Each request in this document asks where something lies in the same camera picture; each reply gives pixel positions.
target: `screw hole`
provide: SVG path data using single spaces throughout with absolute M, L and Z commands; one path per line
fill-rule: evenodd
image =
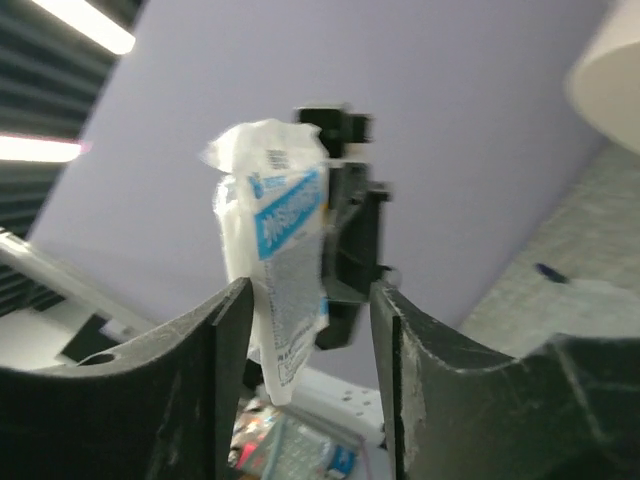
M 113 353 L 96 353 L 88 358 L 85 358 L 82 362 L 80 362 L 80 366 L 87 365 L 102 365 L 104 363 L 112 362 L 116 359 L 116 356 Z

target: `blue label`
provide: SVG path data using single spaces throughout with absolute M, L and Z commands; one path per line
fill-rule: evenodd
M 320 302 L 320 315 L 328 315 L 329 314 L 329 301 L 327 297 L 323 297 Z
M 262 196 L 264 195 L 264 188 L 262 188 L 262 182 L 260 181 L 260 174 L 256 172 L 253 175 L 250 175 L 249 177 L 247 177 L 247 179 L 249 180 L 249 183 L 251 184 L 251 188 L 253 189 L 253 195 L 257 199 L 261 199 Z
M 278 175 L 276 177 L 267 177 L 264 179 L 264 187 L 267 190 L 284 187 L 286 184 L 287 182 L 284 175 Z
M 352 450 L 337 446 L 333 460 L 329 464 L 327 471 L 338 478 L 347 477 L 356 463 L 356 454 Z
M 318 170 L 311 170 L 291 190 L 258 213 L 256 236 L 260 260 L 269 258 L 307 221 L 322 201 Z

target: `black bracket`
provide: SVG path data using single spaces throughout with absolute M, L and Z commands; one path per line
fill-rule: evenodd
M 320 127 L 329 154 L 329 208 L 322 256 L 322 280 L 329 298 L 329 326 L 318 334 L 321 350 L 353 340 L 358 313 L 369 301 L 371 285 L 390 271 L 379 264 L 382 207 L 391 187 L 370 179 L 371 166 L 349 148 L 369 143 L 373 119 L 350 113 L 349 105 L 307 106 L 295 120 Z
M 395 480 L 640 478 L 640 339 L 511 358 L 382 282 L 371 322 Z
M 78 366 L 0 368 L 2 478 L 229 478 L 252 319 L 241 279 Z

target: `white lampshade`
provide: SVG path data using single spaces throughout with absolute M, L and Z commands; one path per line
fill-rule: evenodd
M 576 111 L 640 153 L 640 0 L 618 0 L 567 78 Z

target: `acoustic ceiling panel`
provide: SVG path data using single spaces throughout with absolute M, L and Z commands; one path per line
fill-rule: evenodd
M 132 32 L 145 2 L 89 3 Z M 1 1 L 0 135 L 76 140 L 117 60 L 34 2 Z M 0 160 L 0 226 L 26 238 L 63 168 Z M 0 316 L 20 308 L 44 310 L 61 300 L 0 265 Z

